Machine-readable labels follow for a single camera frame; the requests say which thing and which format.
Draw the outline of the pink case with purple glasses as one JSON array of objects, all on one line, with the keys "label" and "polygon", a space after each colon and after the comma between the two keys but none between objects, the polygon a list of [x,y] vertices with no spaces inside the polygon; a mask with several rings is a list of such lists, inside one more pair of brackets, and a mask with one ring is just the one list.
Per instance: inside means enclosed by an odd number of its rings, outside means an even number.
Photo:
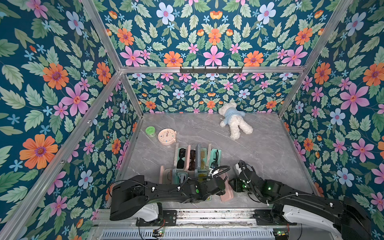
[{"label": "pink case with purple glasses", "polygon": [[225,180],[225,193],[220,196],[222,203],[228,202],[234,198],[234,191],[229,183],[228,176],[226,176],[224,180]]}]

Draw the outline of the grey case with yellow glasses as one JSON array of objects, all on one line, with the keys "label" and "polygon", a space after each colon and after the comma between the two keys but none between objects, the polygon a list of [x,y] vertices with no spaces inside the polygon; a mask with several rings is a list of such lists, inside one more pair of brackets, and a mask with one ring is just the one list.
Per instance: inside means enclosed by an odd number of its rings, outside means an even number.
[{"label": "grey case with yellow glasses", "polygon": [[214,190],[214,181],[208,173],[198,173],[196,177],[196,193],[200,201],[208,200]]}]

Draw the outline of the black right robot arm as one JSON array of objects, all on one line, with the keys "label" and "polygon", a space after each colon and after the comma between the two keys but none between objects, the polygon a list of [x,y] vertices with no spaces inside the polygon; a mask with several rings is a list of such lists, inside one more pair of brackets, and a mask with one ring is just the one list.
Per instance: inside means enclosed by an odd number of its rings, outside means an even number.
[{"label": "black right robot arm", "polygon": [[240,160],[237,176],[230,180],[236,192],[247,193],[252,201],[265,204],[270,212],[254,212],[260,224],[299,224],[319,228],[343,240],[370,240],[371,218],[351,198],[335,200],[305,193],[284,183],[262,179],[255,169]]}]

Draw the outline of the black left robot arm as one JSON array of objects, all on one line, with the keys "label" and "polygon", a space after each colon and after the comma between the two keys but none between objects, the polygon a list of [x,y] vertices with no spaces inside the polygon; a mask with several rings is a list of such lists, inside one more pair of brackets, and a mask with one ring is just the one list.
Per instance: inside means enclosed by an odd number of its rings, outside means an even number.
[{"label": "black left robot arm", "polygon": [[149,204],[197,204],[213,195],[222,196],[226,193],[225,180],[216,174],[194,179],[188,177],[181,184],[156,184],[146,181],[143,175],[137,175],[112,188],[110,220],[131,218]]}]

